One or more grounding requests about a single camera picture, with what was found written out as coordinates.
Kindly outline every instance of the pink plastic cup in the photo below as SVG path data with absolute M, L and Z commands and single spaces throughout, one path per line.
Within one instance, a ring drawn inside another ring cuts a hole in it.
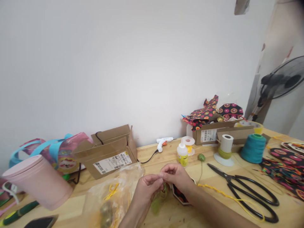
M 60 207 L 73 192 L 73 188 L 41 155 L 18 163 L 2 176 L 51 211 Z

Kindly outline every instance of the scissor handle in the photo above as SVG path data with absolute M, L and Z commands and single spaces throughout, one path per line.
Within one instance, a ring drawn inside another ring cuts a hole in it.
M 235 197 L 236 197 L 237 199 L 240 200 L 241 198 L 239 197 L 239 195 L 237 194 L 237 192 L 236 192 L 234 189 L 239 190 L 239 191 L 242 192 L 243 194 L 249 196 L 250 198 L 252 198 L 252 199 L 255 200 L 256 202 L 258 202 L 259 204 L 261 204 L 263 207 L 265 207 L 265 208 L 271 213 L 271 215 L 272 215 L 271 218 L 265 216 L 265 221 L 266 221 L 266 222 L 277 223 L 277 222 L 279 221 L 278 215 L 271 209 L 271 207 L 269 207 L 269 206 L 268 206 L 266 203 L 264 203 L 262 200 L 260 200 L 259 198 L 255 197 L 254 195 L 252 195 L 252 194 L 246 192 L 245 190 L 239 188 L 238 186 L 236 186 L 235 184 L 233 184 L 231 181 L 228 182 L 227 185 L 228 185 L 228 187 L 230 188 L 230 190 L 232 191 L 232 193 L 235 195 Z M 244 201 L 241 201 L 241 200 L 240 200 L 240 203 L 241 203 L 245 208 L 247 208 L 251 213 L 253 213 L 253 214 L 256 215 L 257 217 L 259 217 L 260 219 L 263 218 L 263 216 L 262 216 L 259 212 L 253 210 L 253 209 L 252 209 L 251 207 L 249 207 Z
M 244 186 L 246 189 L 248 189 L 250 192 L 252 192 L 253 194 L 255 194 L 257 197 L 259 197 L 260 199 L 264 200 L 266 203 L 272 205 L 272 206 L 279 206 L 280 203 L 278 201 L 278 199 L 276 198 L 276 196 L 269 191 L 267 188 L 265 188 L 263 185 L 261 185 L 260 183 L 256 182 L 255 180 L 252 180 L 248 177 L 244 177 L 244 176 L 232 176 L 232 178 L 234 180 L 236 180 L 237 182 L 239 182 L 242 186 Z M 246 181 L 250 181 L 251 183 L 257 185 L 258 187 L 260 187 L 261 189 L 263 189 L 271 198 L 273 201 L 270 201 L 268 199 L 266 199 L 265 197 L 263 197 L 262 195 L 260 195 L 259 193 L 257 193 L 255 190 L 253 190 L 252 188 L 250 188 L 247 184 L 245 184 L 244 182 L 242 182 L 240 179 L 246 180 Z

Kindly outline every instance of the open cardboard box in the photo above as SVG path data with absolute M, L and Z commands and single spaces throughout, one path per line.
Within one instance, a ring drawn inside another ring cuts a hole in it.
M 232 127 L 232 128 L 223 128 L 217 131 L 217 141 L 221 143 L 223 135 L 230 135 L 233 137 L 232 143 L 232 153 L 241 152 L 243 146 L 246 143 L 246 140 L 249 135 L 254 134 L 254 126 L 246 127 Z M 266 144 L 268 143 L 270 137 L 266 134 L 262 134 L 266 138 Z
M 116 169 L 137 162 L 137 148 L 129 125 L 91 135 L 94 143 L 82 141 L 72 152 L 75 158 L 99 179 Z
M 213 124 L 206 124 L 201 129 L 193 131 L 193 138 L 195 139 L 195 145 L 206 145 L 217 143 L 217 131 L 221 128 L 232 128 L 235 123 L 241 120 L 218 122 Z

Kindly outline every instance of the scissor blade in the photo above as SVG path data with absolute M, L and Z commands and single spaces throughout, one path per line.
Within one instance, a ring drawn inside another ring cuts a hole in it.
M 219 174 L 219 175 L 221 175 L 222 177 L 224 177 L 224 178 L 226 178 L 225 177 L 225 173 L 222 171 L 222 170 L 220 170 L 219 168 L 216 168 L 214 165 L 211 165 L 211 164 L 209 164 L 209 163 L 207 163 L 207 165 L 214 171 L 214 172 L 216 172 L 217 174 Z

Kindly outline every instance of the barcode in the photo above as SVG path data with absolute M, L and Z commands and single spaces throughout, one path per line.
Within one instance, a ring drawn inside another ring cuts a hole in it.
M 124 161 L 124 162 L 126 161 L 126 159 L 124 158 L 124 156 L 123 156 L 123 155 L 121 155 L 121 158 L 123 159 L 123 161 Z
M 101 171 L 103 171 L 103 168 L 102 168 L 100 165 L 98 165 L 98 168 L 99 168 Z
M 114 169 L 117 169 L 117 168 L 122 167 L 122 166 L 123 166 L 123 164 L 122 164 L 122 165 L 115 166 Z

